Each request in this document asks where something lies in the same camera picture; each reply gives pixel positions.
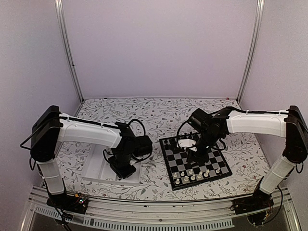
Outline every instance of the white plastic tray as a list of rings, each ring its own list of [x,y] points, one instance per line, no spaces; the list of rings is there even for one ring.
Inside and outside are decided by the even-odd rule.
[[[141,163],[134,164],[137,170],[130,177],[127,179],[120,179],[110,168],[110,165],[105,161],[103,157],[104,149],[106,149],[105,146],[92,145],[89,156],[82,170],[81,177],[85,180],[107,184],[121,184],[128,186],[140,185]]]

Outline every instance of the chessboard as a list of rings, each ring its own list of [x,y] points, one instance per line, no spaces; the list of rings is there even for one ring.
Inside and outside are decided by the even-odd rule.
[[[179,138],[197,141],[199,137],[199,133],[190,133]],[[172,190],[184,189],[232,175],[230,167],[221,151],[211,150],[207,163],[187,163],[188,151],[177,147],[176,137],[163,138],[159,142],[163,151]]]

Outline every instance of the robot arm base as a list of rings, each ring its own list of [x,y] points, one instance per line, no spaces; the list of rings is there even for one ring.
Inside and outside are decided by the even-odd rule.
[[[66,188],[64,188],[63,193],[54,195],[49,192],[48,186],[46,187],[48,193],[48,206],[55,207],[60,210],[70,211],[73,213],[86,214],[89,203],[88,195],[82,193],[68,195],[66,192]]]
[[[235,214],[249,213],[274,205],[271,194],[266,194],[259,189],[261,181],[262,179],[251,196],[232,201],[231,210],[234,210]]]

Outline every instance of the chess square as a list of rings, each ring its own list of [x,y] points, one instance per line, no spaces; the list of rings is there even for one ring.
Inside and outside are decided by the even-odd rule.
[[[228,172],[228,169],[227,169],[227,167],[222,167],[222,168],[220,169],[220,171],[221,171],[222,173],[227,173],[227,172]]]
[[[180,153],[178,153],[178,154],[174,154],[174,158],[175,158],[176,160],[178,160],[178,159],[182,159],[182,157],[181,157],[181,154],[180,154]]]
[[[213,154],[214,154],[214,156],[220,156],[218,151],[214,151]]]
[[[201,175],[201,178],[198,178],[198,175],[199,175],[199,173],[196,174],[196,179],[197,179],[197,180],[203,180],[203,179],[204,179],[203,173],[202,173],[202,175]]]
[[[179,169],[179,171],[185,171],[185,166],[184,165],[179,165],[178,169]]]
[[[217,163],[217,160],[216,158],[210,158],[210,162],[213,164],[213,163]]]
[[[175,148],[174,150],[172,150],[173,151],[173,154],[178,154],[178,153],[180,153],[180,149],[178,149],[178,148]]]
[[[179,181],[180,181],[179,185],[182,184],[182,179],[181,179],[181,178],[177,178],[177,179],[179,179]]]
[[[165,148],[165,150],[170,150],[171,145],[170,144],[165,144],[164,148]]]
[[[169,161],[169,165],[170,165],[170,167],[176,166],[177,162],[175,160],[171,160],[171,161]]]
[[[216,160],[217,160],[217,162],[223,162],[221,156],[217,156],[217,157],[216,157]]]
[[[219,167],[219,164],[218,163],[213,163],[212,166],[213,166],[214,170],[216,170]]]
[[[193,173],[189,173],[190,170],[191,170],[191,169],[187,169],[187,170],[186,170],[186,175],[187,175],[187,176],[192,176],[192,175],[194,174],[193,171],[192,171]]]
[[[195,175],[199,174],[200,168],[194,168],[194,169],[193,169],[193,172],[195,173]]]
[[[174,174],[172,174],[172,178],[173,179],[180,178],[180,174],[178,172],[175,172],[175,173],[177,174],[176,177],[174,177]]]
[[[214,177],[214,176],[217,176],[215,170],[211,170],[210,173],[209,173],[210,177]]]
[[[206,166],[200,166],[200,171],[205,172],[206,171]]]
[[[218,165],[219,165],[220,168],[226,166],[225,163],[223,163],[223,162],[218,162]]]
[[[184,164],[184,166],[185,166],[186,169],[191,169],[192,168],[191,164],[189,164],[189,163]]]
[[[209,158],[214,158],[215,156],[214,156],[213,153],[208,153],[208,157],[209,157]]]
[[[171,169],[171,172],[178,172],[178,167],[177,166],[173,166],[173,167],[170,167]]]
[[[177,165],[183,165],[184,164],[182,159],[175,160],[175,162],[177,163]]]
[[[168,161],[175,160],[174,155],[168,155],[167,158],[168,158]]]
[[[173,152],[171,150],[165,150],[166,155],[173,155]]]
[[[207,165],[206,168],[210,171],[214,169],[212,165]]]
[[[180,153],[180,155],[181,155],[182,158],[187,158],[187,152]]]
[[[184,180],[184,177],[182,177],[181,180],[182,180],[183,184],[187,184],[187,183],[190,182],[190,178],[188,178],[188,181],[185,181],[185,180]]]

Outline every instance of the white wall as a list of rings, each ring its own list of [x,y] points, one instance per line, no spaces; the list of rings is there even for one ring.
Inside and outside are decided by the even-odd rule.
[[[19,144],[51,105],[78,106],[54,0],[3,0],[0,6],[0,230],[16,231],[33,184]]]
[[[236,98],[257,0],[65,0],[85,98]]]
[[[265,1],[256,55],[244,95],[243,108],[278,110],[299,106],[308,122],[308,1]],[[284,139],[259,136],[272,164],[284,149]],[[303,230],[308,230],[308,165],[293,172],[288,189]]]

